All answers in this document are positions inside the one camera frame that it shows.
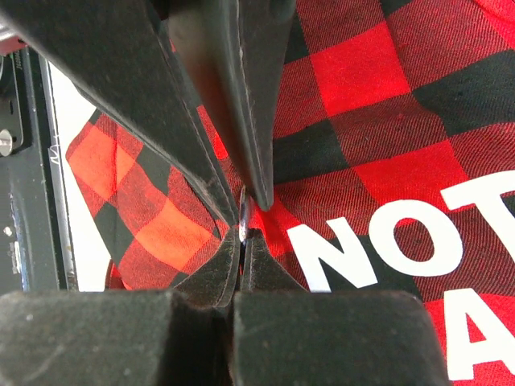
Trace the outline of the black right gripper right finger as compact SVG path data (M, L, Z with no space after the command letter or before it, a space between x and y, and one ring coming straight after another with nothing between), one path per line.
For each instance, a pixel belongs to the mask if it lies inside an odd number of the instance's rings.
M233 300L237 385L447 385L422 303L402 291L307 292L254 229Z

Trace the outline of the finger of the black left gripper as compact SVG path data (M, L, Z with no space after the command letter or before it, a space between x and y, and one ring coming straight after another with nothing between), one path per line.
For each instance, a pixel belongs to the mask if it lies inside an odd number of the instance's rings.
M233 165L263 210L294 1L169 1L168 32Z
M4 1L1 21L175 166L225 223L237 207L148 1Z

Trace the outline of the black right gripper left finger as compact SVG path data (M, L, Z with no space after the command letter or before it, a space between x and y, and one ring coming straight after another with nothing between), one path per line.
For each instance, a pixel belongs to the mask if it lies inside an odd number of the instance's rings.
M228 385L226 313L240 242L176 287L1 298L4 385Z

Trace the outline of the clear round sticker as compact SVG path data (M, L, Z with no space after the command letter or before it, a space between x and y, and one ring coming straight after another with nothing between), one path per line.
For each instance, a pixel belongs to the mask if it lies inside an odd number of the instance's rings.
M238 236L240 242L245 245L248 232L249 223L252 216L252 198L247 192L246 186L243 186L240 193L240 206L239 206L239 224L238 224Z

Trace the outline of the red black plaid shirt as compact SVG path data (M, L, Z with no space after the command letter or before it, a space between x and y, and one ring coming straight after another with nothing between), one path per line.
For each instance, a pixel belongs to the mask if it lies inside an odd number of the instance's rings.
M416 297L447 385L513 384L513 2L294 2L274 117L274 202L263 211L247 190L247 241L259 230L312 294ZM245 184L161 23L238 219L225 223L175 166L97 109L67 160L109 250L110 290L174 288L229 231L238 235ZM246 244L223 334L234 385Z

